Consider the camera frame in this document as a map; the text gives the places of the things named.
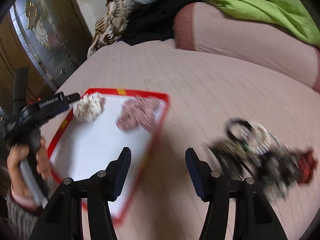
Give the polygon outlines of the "grey knitted sleeve forearm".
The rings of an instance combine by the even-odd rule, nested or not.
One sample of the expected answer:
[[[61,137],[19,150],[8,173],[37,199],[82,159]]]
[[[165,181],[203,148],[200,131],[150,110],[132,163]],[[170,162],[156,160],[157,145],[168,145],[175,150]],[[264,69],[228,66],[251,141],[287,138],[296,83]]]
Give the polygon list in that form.
[[[42,211],[32,196],[17,193],[11,186],[7,194],[8,239],[29,239]]]

